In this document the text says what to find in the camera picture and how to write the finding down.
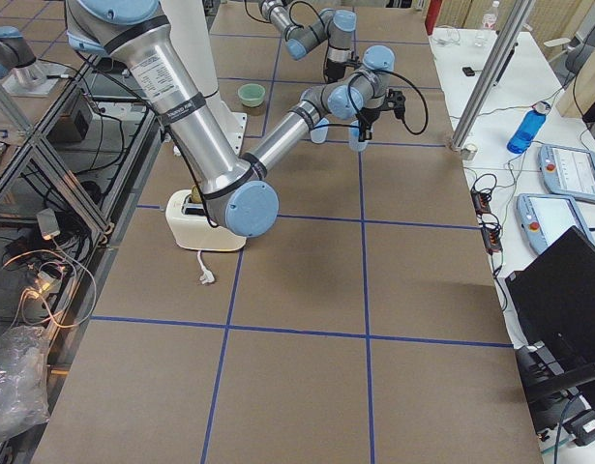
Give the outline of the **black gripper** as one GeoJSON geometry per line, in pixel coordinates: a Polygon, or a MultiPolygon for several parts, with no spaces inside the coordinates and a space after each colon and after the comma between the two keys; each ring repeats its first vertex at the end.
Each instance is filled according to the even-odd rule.
{"type": "Polygon", "coordinates": [[[331,59],[325,61],[323,68],[323,77],[325,82],[337,82],[344,79],[347,69],[356,69],[359,67],[359,61],[348,59],[345,62],[336,62],[331,59]]]}
{"type": "Polygon", "coordinates": [[[397,120],[404,120],[404,94],[401,90],[388,89],[382,97],[369,101],[359,110],[359,141],[372,139],[372,125],[385,111],[392,111],[397,120]]]}

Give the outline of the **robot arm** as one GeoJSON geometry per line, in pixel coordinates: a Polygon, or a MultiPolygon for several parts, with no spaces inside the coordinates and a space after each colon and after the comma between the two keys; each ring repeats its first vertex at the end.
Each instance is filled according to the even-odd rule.
{"type": "Polygon", "coordinates": [[[275,223],[279,199],[267,172],[325,116],[348,120],[365,111],[359,131],[367,139],[394,94],[395,54],[373,45],[349,77],[306,90],[252,152],[238,155],[175,50],[160,2],[68,1],[65,18],[72,48],[127,66],[198,182],[206,216],[237,236],[260,236],[275,223]]]}
{"type": "Polygon", "coordinates": [[[321,44],[326,44],[323,77],[327,83],[343,79],[346,69],[356,63],[352,47],[356,13],[326,8],[314,11],[316,19],[312,24],[301,25],[292,18],[291,8],[296,4],[297,1],[259,1],[258,8],[262,17],[281,33],[293,60],[301,60],[321,44]]]}

